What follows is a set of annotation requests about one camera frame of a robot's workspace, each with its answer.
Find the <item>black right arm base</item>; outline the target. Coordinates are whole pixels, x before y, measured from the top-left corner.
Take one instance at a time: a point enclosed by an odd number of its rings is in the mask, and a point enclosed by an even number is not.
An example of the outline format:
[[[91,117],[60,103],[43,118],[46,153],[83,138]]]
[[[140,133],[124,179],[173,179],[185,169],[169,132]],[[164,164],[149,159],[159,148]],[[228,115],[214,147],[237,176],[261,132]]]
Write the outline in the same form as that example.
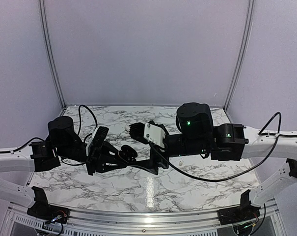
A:
[[[221,225],[234,224],[260,216],[261,207],[251,204],[249,193],[250,190],[246,190],[241,194],[238,206],[218,210],[217,214]]]

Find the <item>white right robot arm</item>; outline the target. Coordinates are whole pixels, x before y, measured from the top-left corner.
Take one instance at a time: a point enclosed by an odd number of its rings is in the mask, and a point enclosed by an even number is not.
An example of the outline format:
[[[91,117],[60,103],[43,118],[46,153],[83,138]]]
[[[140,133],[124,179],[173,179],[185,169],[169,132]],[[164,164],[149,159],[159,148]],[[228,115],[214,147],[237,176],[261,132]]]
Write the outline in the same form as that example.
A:
[[[176,112],[178,134],[152,121],[127,126],[132,139],[149,145],[150,159],[157,168],[168,168],[169,159],[200,155],[217,161],[239,161],[260,157],[284,158],[285,164],[258,187],[241,195],[234,216],[245,220],[253,207],[261,207],[276,194],[297,183],[297,131],[268,131],[242,124],[224,123],[214,126],[209,105],[196,102],[181,105]]]

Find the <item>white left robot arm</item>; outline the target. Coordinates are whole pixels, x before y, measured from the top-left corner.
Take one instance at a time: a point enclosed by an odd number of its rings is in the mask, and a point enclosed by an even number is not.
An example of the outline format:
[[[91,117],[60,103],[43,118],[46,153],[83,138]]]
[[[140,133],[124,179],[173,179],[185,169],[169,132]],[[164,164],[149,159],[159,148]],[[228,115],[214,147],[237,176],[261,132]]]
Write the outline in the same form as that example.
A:
[[[137,152],[130,146],[117,150],[105,141],[108,128],[95,129],[88,144],[74,130],[71,117],[60,116],[48,123],[45,140],[32,138],[25,145],[0,150],[0,173],[11,171],[45,172],[60,166],[63,159],[86,166],[89,175],[122,169],[135,162]]]

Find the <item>black earbud charging case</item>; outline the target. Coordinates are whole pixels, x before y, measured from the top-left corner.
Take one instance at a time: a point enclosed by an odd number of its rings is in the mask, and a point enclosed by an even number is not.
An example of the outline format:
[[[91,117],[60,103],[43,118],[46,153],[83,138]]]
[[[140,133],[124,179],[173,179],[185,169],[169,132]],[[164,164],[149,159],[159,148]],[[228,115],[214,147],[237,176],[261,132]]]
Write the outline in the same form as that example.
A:
[[[119,151],[119,156],[127,163],[135,162],[138,157],[137,151],[129,145],[123,145]]]

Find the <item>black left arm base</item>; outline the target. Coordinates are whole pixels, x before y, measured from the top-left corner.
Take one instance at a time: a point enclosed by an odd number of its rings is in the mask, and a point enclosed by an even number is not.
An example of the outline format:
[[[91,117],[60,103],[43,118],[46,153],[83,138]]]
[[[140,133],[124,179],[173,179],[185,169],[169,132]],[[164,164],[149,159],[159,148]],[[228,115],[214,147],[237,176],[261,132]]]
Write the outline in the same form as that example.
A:
[[[27,215],[52,222],[66,224],[70,210],[65,207],[51,205],[48,202],[45,191],[42,188],[33,186],[35,203],[27,209]]]

